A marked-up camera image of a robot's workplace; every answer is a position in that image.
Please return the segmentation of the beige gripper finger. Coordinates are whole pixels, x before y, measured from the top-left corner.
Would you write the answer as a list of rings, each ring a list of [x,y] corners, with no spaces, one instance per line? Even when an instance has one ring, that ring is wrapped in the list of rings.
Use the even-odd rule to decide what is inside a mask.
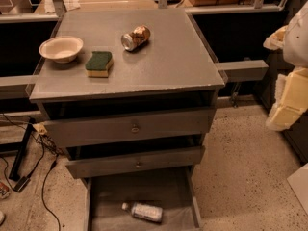
[[[287,27],[283,26],[267,37],[263,46],[269,50],[278,50],[284,47],[284,38]]]
[[[296,67],[288,75],[279,74],[266,126],[274,131],[289,129],[307,110],[308,69]]]

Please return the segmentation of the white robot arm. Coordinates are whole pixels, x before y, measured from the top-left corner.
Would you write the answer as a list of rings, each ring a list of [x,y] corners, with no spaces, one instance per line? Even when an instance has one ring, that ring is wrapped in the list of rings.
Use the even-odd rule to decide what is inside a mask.
[[[295,68],[279,74],[275,83],[275,103],[266,125],[274,131],[289,129],[308,110],[308,2],[289,24],[272,33],[263,43],[270,50],[281,49],[283,60]]]

